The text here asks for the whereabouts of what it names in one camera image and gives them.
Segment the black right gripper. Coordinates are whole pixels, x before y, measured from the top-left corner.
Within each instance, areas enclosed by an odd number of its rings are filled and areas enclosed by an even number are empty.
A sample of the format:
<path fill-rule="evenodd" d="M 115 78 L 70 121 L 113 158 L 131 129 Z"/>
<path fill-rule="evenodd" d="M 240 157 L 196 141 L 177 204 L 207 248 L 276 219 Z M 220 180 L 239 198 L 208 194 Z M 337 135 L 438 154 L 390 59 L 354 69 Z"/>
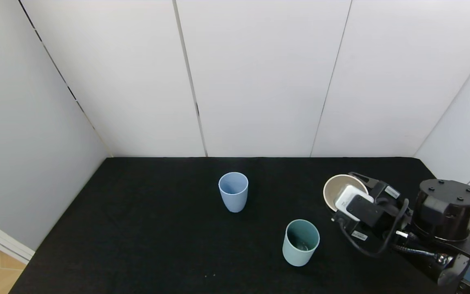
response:
<path fill-rule="evenodd" d="M 348 175 L 372 189 L 373 195 L 351 183 L 343 184 L 336 190 L 333 201 L 336 212 L 332 220 L 342 221 L 344 231 L 360 241 L 366 241 L 370 236 L 385 240 L 392 227 L 395 227 L 392 236 L 401 233 L 407 226 L 410 209 L 406 209 L 399 221 L 396 220 L 403 207 L 400 192 L 366 175 L 356 172 L 349 172 Z"/>

